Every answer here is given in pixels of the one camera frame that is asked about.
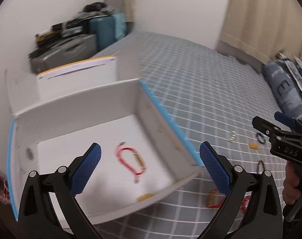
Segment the person's right hand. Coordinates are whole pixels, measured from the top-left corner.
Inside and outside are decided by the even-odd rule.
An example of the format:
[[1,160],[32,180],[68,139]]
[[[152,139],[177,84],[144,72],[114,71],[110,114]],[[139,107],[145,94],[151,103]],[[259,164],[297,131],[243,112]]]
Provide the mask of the person's right hand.
[[297,189],[297,186],[300,182],[299,176],[296,174],[293,164],[291,162],[287,162],[285,168],[285,180],[283,182],[283,200],[287,205],[292,205],[298,200],[302,194],[302,192]]

